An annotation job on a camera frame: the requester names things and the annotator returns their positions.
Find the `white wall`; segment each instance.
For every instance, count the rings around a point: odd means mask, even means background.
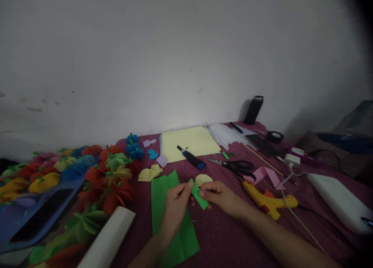
[[[258,94],[291,140],[373,97],[345,0],[0,1],[1,156],[236,121]]]

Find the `yellow glue gun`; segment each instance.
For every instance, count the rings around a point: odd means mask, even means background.
[[[250,195],[250,197],[254,200],[254,202],[258,205],[259,209],[270,216],[273,220],[278,220],[280,218],[279,212],[277,212],[278,208],[287,208],[285,204],[285,200],[283,198],[270,198],[263,194],[261,194],[255,186],[249,184],[248,182],[244,181],[242,183],[246,192]],[[295,199],[294,196],[285,195],[286,202],[288,203],[290,208],[295,208],[298,206],[298,201]]]

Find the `scissors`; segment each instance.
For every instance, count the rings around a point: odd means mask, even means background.
[[[216,164],[220,164],[224,166],[225,168],[228,168],[233,173],[235,173],[237,176],[239,176],[243,181],[250,181],[248,180],[249,177],[252,177],[254,181],[256,181],[256,177],[253,173],[247,171],[247,170],[253,170],[254,165],[248,161],[244,160],[238,160],[238,161],[218,161],[215,159],[207,159],[208,161],[214,162]]]

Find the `white paper roll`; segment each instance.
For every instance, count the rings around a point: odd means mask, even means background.
[[[79,263],[78,268],[108,268],[135,215],[129,209],[117,207]]]

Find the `wooden stick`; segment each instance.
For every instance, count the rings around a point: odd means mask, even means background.
[[[264,161],[265,163],[267,163],[267,165],[269,165],[269,167],[271,167],[272,169],[274,169],[274,171],[276,171],[277,173],[279,173],[282,177],[285,177],[280,171],[278,171],[275,167],[273,167],[272,165],[270,165],[266,160],[264,160],[263,157],[261,157],[260,155],[258,155],[255,151],[253,151],[251,148],[249,148],[248,146],[246,146],[245,144],[243,144],[244,147],[246,147],[249,151],[251,151],[253,154],[255,154],[257,157],[259,157],[262,161]]]

